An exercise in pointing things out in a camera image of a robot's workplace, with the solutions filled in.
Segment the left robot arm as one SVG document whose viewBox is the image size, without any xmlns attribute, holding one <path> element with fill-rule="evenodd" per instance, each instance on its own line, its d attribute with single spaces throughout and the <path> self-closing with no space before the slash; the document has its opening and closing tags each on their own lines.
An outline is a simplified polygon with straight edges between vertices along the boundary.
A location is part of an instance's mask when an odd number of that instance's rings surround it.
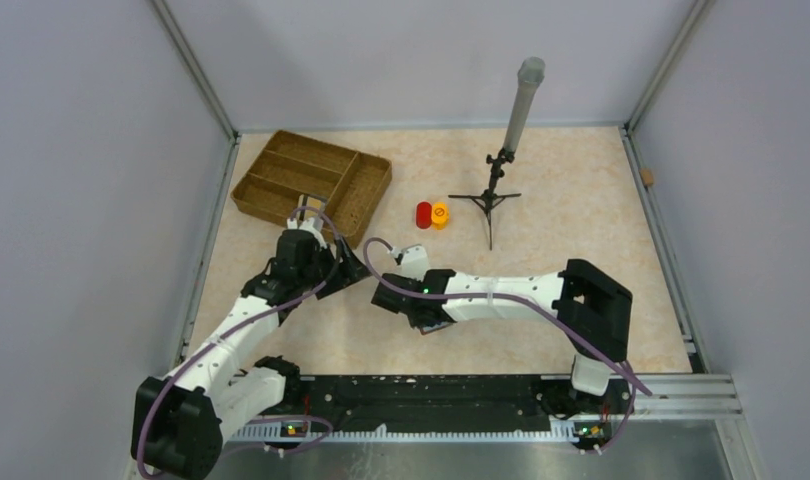
<svg viewBox="0 0 810 480">
<path fill-rule="evenodd" d="M 301 386 L 274 367 L 242 364 L 311 296 L 367 277 L 334 222 L 303 205 L 288 217 L 275 255 L 241 290 L 224 320 L 182 363 L 138 387 L 131 456 L 143 479 L 204 479 L 231 437 L 264 410 L 289 413 Z"/>
</svg>

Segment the brown leather card holder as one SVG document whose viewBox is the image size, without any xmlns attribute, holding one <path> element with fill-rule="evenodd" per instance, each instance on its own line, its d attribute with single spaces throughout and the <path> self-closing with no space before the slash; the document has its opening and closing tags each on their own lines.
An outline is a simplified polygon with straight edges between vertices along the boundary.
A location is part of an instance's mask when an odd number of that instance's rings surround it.
<svg viewBox="0 0 810 480">
<path fill-rule="evenodd" d="M 454 325 L 454 322 L 440 322 L 433 325 L 421 326 L 418 328 L 418 330 L 422 335 L 427 335 L 448 328 L 452 325 Z"/>
</svg>

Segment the woven brown divided tray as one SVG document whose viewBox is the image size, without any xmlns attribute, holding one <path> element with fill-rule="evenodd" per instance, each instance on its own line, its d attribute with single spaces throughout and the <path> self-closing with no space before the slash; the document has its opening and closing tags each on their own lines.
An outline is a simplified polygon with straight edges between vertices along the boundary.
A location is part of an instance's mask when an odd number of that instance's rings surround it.
<svg viewBox="0 0 810 480">
<path fill-rule="evenodd" d="M 385 158 L 279 130 L 231 198 L 241 212 L 283 225 L 301 196 L 318 197 L 338 232 L 356 249 L 391 180 L 392 163 Z"/>
</svg>

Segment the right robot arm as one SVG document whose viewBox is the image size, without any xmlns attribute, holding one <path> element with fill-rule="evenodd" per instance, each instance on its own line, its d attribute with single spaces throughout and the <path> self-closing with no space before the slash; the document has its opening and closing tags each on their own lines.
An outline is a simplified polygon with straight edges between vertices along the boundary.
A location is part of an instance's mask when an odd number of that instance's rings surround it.
<svg viewBox="0 0 810 480">
<path fill-rule="evenodd" d="M 561 330 L 576 350 L 567 385 L 575 409 L 595 411 L 607 400 L 614 375 L 645 394 L 651 392 L 627 360 L 633 295 L 591 262 L 570 259 L 558 272 L 488 277 L 432 269 L 423 246 L 399 249 L 379 239 L 399 268 L 381 274 L 369 259 L 355 257 L 323 211 L 310 211 L 313 228 L 332 233 L 335 257 L 357 266 L 355 278 L 377 280 L 372 304 L 405 315 L 421 333 L 475 320 L 542 321 Z"/>
</svg>

